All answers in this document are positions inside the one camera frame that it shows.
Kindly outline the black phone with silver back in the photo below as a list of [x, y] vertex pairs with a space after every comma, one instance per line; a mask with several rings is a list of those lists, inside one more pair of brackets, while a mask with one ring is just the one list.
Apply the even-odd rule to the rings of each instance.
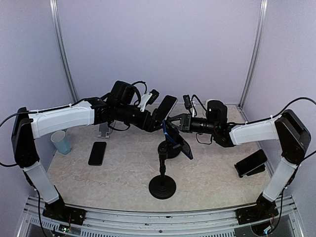
[[170, 114], [175, 104], [177, 103], [177, 101], [177, 97], [166, 95], [156, 110], [155, 119], [157, 121], [165, 120]]

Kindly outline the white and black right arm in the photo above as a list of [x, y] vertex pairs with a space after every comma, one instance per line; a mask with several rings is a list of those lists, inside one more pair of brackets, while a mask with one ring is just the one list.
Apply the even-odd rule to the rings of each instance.
[[180, 114], [162, 122], [165, 136], [174, 142], [179, 131], [210, 134], [211, 140], [224, 148], [251, 142], [278, 140], [282, 149], [281, 159], [269, 184], [257, 199], [252, 214], [263, 219], [272, 210], [279, 194], [292, 182], [298, 167], [309, 158], [306, 154], [311, 134], [296, 114], [284, 107], [278, 114], [252, 122], [227, 121], [227, 106], [219, 100], [210, 100], [205, 118], [193, 114]]

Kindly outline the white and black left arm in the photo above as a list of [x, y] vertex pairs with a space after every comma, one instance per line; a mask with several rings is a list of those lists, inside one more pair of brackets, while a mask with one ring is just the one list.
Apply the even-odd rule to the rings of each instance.
[[111, 92], [102, 97], [84, 98], [73, 104], [45, 110], [28, 111], [25, 107], [13, 114], [15, 118], [11, 142], [15, 165], [23, 169], [30, 184], [36, 188], [45, 202], [45, 207], [56, 218], [63, 220], [69, 215], [61, 195], [50, 181], [40, 163], [35, 139], [44, 135], [81, 125], [111, 124], [121, 121], [125, 125], [153, 132], [160, 128], [169, 109], [159, 106], [153, 112], [145, 109], [158, 97], [155, 90], [148, 95], [138, 95], [133, 84], [116, 81]]

